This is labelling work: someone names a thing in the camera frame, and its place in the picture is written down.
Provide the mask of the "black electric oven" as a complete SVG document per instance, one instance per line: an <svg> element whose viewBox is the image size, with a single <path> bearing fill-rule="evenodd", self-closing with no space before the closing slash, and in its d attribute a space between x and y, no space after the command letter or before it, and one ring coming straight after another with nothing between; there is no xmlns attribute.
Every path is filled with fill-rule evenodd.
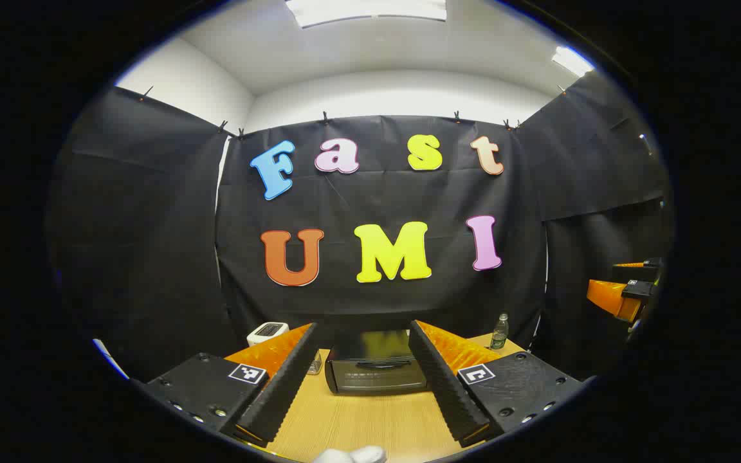
<svg viewBox="0 0 741 463"><path fill-rule="evenodd" d="M329 350L324 372L327 387L335 395L400 395L428 390L406 329L338 337Z"/></svg>

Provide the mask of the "clear plastic water bottle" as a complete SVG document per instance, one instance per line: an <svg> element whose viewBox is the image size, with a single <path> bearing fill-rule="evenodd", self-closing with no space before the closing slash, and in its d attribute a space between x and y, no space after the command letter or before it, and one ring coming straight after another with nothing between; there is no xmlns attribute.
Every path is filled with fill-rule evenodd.
<svg viewBox="0 0 741 463"><path fill-rule="evenodd" d="M497 323L494 330L492 331L489 349L500 350L503 349L508 340L509 334L509 323L508 314L502 313L498 316Z"/></svg>

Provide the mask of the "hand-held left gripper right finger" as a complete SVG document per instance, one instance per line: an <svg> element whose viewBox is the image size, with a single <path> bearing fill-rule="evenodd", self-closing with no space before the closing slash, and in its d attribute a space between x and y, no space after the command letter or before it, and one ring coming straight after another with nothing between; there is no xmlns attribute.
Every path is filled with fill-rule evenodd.
<svg viewBox="0 0 741 463"><path fill-rule="evenodd" d="M408 345L463 448L515 434L587 386L527 351L502 356L421 320L410 323Z"/></svg>

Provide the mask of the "small ceiling light panel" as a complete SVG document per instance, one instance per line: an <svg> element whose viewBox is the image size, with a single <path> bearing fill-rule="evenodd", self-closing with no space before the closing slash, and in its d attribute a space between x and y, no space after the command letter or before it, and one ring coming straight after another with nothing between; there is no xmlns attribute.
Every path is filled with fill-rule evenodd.
<svg viewBox="0 0 741 463"><path fill-rule="evenodd" d="M584 77L585 74L591 73L591 71L595 70L595 67L591 62L586 60L570 47L566 46L556 47L551 61L577 77Z"/></svg>

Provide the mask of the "white toaster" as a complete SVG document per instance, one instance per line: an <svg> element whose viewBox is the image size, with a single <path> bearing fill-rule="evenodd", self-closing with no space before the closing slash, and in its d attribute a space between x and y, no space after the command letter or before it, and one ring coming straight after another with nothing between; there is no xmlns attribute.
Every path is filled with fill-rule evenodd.
<svg viewBox="0 0 741 463"><path fill-rule="evenodd" d="M251 331L247 335L246 341L249 347L253 347L267 340L276 338L279 335L285 334L288 331L290 331L288 323L265 322Z"/></svg>

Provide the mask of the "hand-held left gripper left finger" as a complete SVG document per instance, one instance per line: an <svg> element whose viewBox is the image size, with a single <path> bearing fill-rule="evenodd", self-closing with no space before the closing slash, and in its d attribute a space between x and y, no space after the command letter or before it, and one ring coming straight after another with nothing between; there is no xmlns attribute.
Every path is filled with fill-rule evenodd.
<svg viewBox="0 0 741 463"><path fill-rule="evenodd" d="M265 446L318 354L318 337L320 326L307 323L226 358L200 352L148 382L131 382L199 427Z"/></svg>

